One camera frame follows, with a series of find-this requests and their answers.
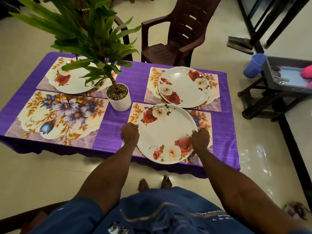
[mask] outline brown wooden furniture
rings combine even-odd
[[[0,234],[5,234],[8,232],[12,232],[17,229],[21,229],[21,227],[27,223],[31,222],[34,217],[39,213],[39,211],[42,211],[49,215],[54,209],[57,207],[60,207],[62,204],[65,204],[68,201],[51,204],[45,207],[37,208],[31,211],[27,211],[24,213],[17,214],[12,217],[8,217],[5,219],[0,220]]]
[[[178,0],[174,10],[166,16],[142,22],[141,61],[190,66],[194,48],[205,41],[208,23],[220,0]],[[148,46],[151,26],[170,22],[168,44]]]
[[[116,23],[118,26],[123,25],[122,20],[121,20],[118,16],[116,16],[116,15],[115,15],[115,23]],[[125,27],[123,27],[123,28],[121,29],[121,31],[125,31],[125,30],[127,30],[127,29],[128,29],[127,26],[125,26]],[[129,35],[126,35],[126,36],[122,37],[122,39],[123,39],[123,41],[124,41],[124,44],[130,44]],[[126,56],[123,58],[123,60],[133,61],[133,59],[132,59],[132,54],[126,55]]]

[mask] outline white pot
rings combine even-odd
[[[111,102],[111,105],[113,106],[113,108],[116,111],[123,112],[131,106],[131,98],[130,98],[129,89],[128,89],[127,96],[121,100],[115,101],[115,100],[111,100],[109,97],[107,97],[107,98]]]

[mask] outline tiled floor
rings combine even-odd
[[[170,13],[175,2],[136,0],[135,4],[130,4],[127,0],[116,0],[115,11],[124,21],[134,16],[130,27],[135,27],[142,21]],[[149,44],[165,43],[168,27],[168,23],[152,27]],[[0,32],[2,108],[45,54],[53,51],[49,45],[54,37],[13,18],[0,21]],[[237,92],[252,82],[242,74],[250,55],[226,47],[228,36],[248,36],[236,0],[221,1],[208,25],[205,43],[193,52],[191,67],[228,74],[241,172],[253,179],[280,207],[289,201],[307,205],[278,124],[259,118],[245,120],[241,116],[243,107]],[[140,51],[141,32],[131,35],[130,40],[136,37],[136,48]],[[133,58],[140,61],[138,54],[134,54]],[[71,199],[88,174],[101,162],[100,159],[79,154],[16,154],[2,144],[0,149],[0,219]],[[122,197],[137,192],[142,177],[146,178],[150,187],[159,187],[164,174],[168,173],[132,163]],[[175,186],[194,191],[221,206],[208,179],[174,173],[169,176]]]

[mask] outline hand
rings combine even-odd
[[[124,139],[124,143],[128,143],[129,141],[138,143],[138,138],[140,137],[140,134],[138,133],[138,125],[134,125],[131,122],[125,124],[121,128],[121,136]]]
[[[193,130],[193,134],[191,136],[191,142],[193,145],[193,149],[195,151],[201,149],[207,149],[210,142],[209,132],[205,128],[199,129],[199,131]]]

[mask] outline blue plastic mug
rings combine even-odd
[[[266,61],[266,55],[255,54],[252,56],[252,60],[244,70],[244,75],[248,78],[255,78],[262,71],[262,65]]]

